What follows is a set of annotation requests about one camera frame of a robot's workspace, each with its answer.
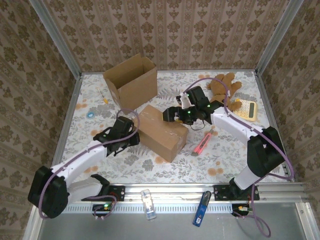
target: yellow pencil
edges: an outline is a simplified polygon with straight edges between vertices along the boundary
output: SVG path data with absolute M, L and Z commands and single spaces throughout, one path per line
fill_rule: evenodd
M 102 95 L 103 101 L 104 101 L 106 104 L 108 104 L 108 103 L 109 103 L 108 100 L 107 100 L 107 99 L 105 98 L 105 96 L 102 94 L 102 92 L 100 91 L 100 89 L 99 89 L 99 88 L 96 88 L 96 89 L 98 89 L 99 93 Z

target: brown teddy bear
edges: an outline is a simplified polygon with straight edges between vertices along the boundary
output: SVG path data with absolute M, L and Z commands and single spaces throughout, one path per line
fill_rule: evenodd
M 242 103 L 240 101 L 230 102 L 230 98 L 235 94 L 235 92 L 242 87 L 242 83 L 240 81 L 236 81 L 234 83 L 231 83 L 233 79 L 235 79 L 235 74 L 233 72 L 229 72 L 226 75 L 224 74 L 218 74 L 215 76 L 216 79 L 221 80 L 223 83 L 225 83 L 230 90 L 230 97 L 227 99 L 226 106 L 230 111 L 235 111 L 239 108 L 241 108 Z M 212 80 L 211 83 L 207 86 L 208 89 L 211 89 L 213 93 L 213 97 L 211 99 L 211 103 L 213 101 L 219 101 L 221 103 L 224 102 L 225 95 L 226 95 L 226 89 L 225 87 L 218 81 Z

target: wallpaper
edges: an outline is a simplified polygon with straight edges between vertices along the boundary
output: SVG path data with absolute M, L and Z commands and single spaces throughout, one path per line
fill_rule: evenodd
M 83 72 L 141 53 L 158 70 L 254 69 L 288 0 L 44 0 Z
M 320 223 L 320 1 L 304 1 L 262 74 L 296 178 Z
M 22 239 L 35 171 L 50 166 L 75 79 L 28 1 L 0 1 L 0 239 Z

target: box cutter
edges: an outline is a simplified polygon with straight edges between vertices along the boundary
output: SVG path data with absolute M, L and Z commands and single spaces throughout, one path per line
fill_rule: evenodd
M 196 211 L 194 220 L 193 220 L 193 225 L 200 227 L 202 220 L 204 219 L 209 201 L 211 198 L 211 192 L 210 191 L 205 191 L 202 194 L 201 201 L 199 203 L 198 209 Z

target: open cardboard box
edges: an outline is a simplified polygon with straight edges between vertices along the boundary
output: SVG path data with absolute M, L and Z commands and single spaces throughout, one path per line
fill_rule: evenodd
M 156 65 L 140 53 L 107 70 L 103 77 L 121 109 L 135 110 L 158 95 Z

